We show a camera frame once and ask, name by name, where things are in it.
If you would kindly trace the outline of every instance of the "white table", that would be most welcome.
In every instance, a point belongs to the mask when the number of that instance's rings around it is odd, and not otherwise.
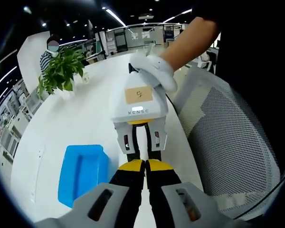
[[[129,58],[127,54],[86,66],[89,84],[77,85],[76,95],[69,100],[51,95],[29,122],[14,158],[11,191],[32,221],[57,218],[70,211],[57,199],[61,165],[68,145],[102,145],[110,158],[111,176],[126,161],[117,143],[108,102],[112,84],[128,74]],[[175,168],[182,181],[190,181],[202,190],[185,133],[168,103],[168,139],[162,160]],[[138,144],[146,147],[141,129],[139,132]]]

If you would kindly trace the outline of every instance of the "white glove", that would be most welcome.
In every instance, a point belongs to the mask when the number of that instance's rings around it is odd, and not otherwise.
[[[148,55],[146,57],[141,53],[133,53],[130,57],[130,64],[141,74],[150,74],[150,76],[146,75],[146,77],[153,87],[160,84],[167,92],[175,92],[177,90],[172,67],[159,56]]]

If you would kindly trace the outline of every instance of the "blue tray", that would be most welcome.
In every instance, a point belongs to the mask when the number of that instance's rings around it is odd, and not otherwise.
[[[108,156],[101,145],[71,145],[63,159],[58,200],[72,208],[74,200],[108,182]]]

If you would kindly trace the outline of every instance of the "sign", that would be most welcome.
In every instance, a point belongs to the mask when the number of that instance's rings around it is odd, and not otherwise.
[[[153,100],[152,89],[149,86],[126,89],[124,92],[128,105]]]

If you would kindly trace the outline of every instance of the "gray mesh chair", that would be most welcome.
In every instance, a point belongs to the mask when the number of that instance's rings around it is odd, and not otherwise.
[[[204,191],[222,213],[241,215],[278,184],[280,171],[262,126],[228,83],[191,67],[173,102]],[[273,197],[241,218],[261,215]]]

